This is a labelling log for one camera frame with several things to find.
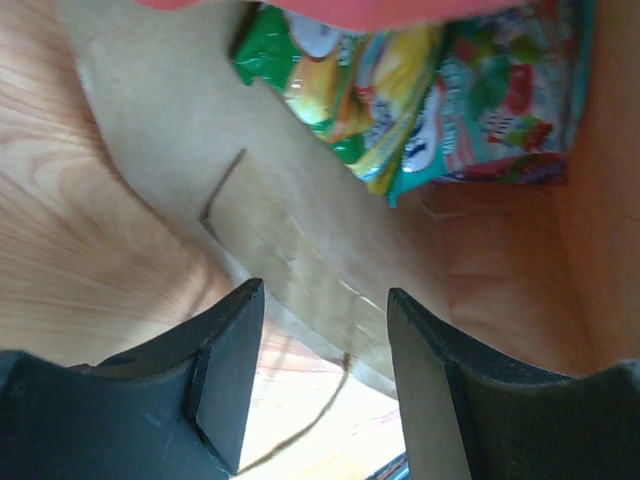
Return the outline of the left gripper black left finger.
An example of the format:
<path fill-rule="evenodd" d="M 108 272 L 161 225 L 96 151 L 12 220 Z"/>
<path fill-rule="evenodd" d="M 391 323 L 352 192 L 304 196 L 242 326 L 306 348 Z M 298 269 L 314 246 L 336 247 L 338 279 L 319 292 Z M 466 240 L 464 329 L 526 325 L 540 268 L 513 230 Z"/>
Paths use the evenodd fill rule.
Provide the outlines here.
<path fill-rule="evenodd" d="M 263 282 L 97 365 L 1 354 L 5 479 L 227 479 L 239 469 Z"/>

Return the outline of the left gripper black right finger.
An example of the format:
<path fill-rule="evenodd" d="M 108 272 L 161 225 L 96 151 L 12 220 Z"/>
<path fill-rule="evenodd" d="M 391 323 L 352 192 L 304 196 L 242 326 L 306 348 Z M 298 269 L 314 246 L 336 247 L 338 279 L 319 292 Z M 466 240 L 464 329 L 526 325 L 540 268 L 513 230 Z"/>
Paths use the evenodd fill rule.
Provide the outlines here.
<path fill-rule="evenodd" d="M 404 290 L 388 337 L 413 479 L 635 479 L 639 364 L 571 377 L 520 361 Z"/>

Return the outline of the red brown paper bag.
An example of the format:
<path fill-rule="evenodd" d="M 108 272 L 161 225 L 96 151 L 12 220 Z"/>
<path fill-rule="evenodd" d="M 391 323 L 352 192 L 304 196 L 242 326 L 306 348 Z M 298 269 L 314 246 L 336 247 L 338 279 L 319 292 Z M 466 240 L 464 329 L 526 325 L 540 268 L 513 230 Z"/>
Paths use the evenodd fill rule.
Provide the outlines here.
<path fill-rule="evenodd" d="M 249 8 L 167 13 L 132 1 L 58 5 L 116 170 L 236 279 L 219 243 L 264 184 L 339 278 L 377 306 L 402 287 L 522 360 L 586 374 L 639 355 L 639 5 L 600 1 L 585 118 L 565 185 L 458 184 L 399 207 L 369 194 L 228 51 Z"/>

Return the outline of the teal Fox's candy bag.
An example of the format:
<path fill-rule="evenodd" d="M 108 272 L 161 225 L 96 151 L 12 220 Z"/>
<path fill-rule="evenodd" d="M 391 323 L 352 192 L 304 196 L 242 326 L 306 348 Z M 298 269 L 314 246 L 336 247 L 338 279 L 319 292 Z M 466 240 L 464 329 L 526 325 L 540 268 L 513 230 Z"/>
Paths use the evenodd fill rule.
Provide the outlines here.
<path fill-rule="evenodd" d="M 386 195 L 427 183 L 562 183 L 584 110 L 593 1 L 531 1 L 453 22 Z"/>

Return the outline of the green yellow candy bag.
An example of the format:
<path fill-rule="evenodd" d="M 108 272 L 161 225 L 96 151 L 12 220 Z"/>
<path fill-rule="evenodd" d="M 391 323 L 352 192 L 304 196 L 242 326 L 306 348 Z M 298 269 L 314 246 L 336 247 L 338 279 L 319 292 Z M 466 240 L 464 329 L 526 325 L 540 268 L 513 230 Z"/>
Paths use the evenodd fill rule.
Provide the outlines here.
<path fill-rule="evenodd" d="M 265 81 L 370 192 L 386 195 L 446 31 L 350 31 L 262 4 L 232 59 L 245 84 Z"/>

